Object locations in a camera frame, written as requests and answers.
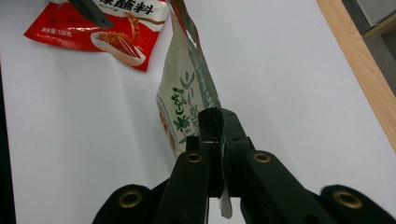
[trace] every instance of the snack package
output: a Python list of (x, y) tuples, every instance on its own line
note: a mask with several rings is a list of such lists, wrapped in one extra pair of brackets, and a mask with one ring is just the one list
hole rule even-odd
[(198, 133), (198, 113), (220, 107), (220, 102), (198, 31), (184, 2), (170, 0), (168, 3), (174, 33), (156, 99), (166, 135), (178, 156), (186, 150), (187, 136)]
[(25, 36), (57, 47), (105, 51), (147, 71), (149, 56), (169, 13), (164, 0), (93, 0), (114, 27), (101, 29), (68, 1), (51, 1)]

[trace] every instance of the food package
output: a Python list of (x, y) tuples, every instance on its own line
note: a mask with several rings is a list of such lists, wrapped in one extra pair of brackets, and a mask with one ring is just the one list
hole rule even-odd
[(220, 107), (201, 49), (198, 31), (182, 0), (168, 1), (173, 36), (157, 92), (160, 119), (172, 149), (186, 150), (187, 136), (198, 133), (198, 113)]
[(149, 56), (169, 14), (164, 0), (93, 0), (113, 23), (101, 29), (68, 1), (50, 1), (24, 34), (57, 47), (105, 51), (121, 62), (147, 71)]

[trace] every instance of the white tabletop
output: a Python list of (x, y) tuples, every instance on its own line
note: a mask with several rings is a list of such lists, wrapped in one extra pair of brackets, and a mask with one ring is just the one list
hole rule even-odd
[[(175, 158), (155, 95), (172, 27), (147, 73), (107, 53), (23, 33), (48, 1), (4, 1), (0, 57), (17, 222), (92, 223), (117, 188), (153, 188)], [(257, 149), (315, 193), (341, 184), (396, 217), (396, 157), (315, 1), (192, 1), (186, 6), (223, 107)], [(223, 219), (212, 200), (209, 223)]]

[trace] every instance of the plastic food bag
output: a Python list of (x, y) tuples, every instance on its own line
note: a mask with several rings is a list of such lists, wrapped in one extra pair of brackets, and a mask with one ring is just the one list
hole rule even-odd
[(67, 1), (49, 2), (25, 36), (57, 47), (105, 51), (138, 70), (147, 71), (149, 56), (169, 13), (162, 0), (93, 0), (114, 27), (101, 29)]
[(198, 31), (182, 0), (168, 1), (173, 25), (163, 78), (157, 93), (160, 118), (172, 149), (186, 150), (187, 136), (198, 132), (198, 113), (220, 107), (219, 97), (201, 50)]

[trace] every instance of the red snack package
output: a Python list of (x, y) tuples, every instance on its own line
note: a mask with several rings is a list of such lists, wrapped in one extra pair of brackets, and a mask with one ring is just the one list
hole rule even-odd
[(147, 71), (149, 56), (169, 13), (164, 0), (93, 0), (114, 24), (102, 29), (67, 1), (49, 2), (24, 34), (57, 47), (105, 51), (123, 63)]

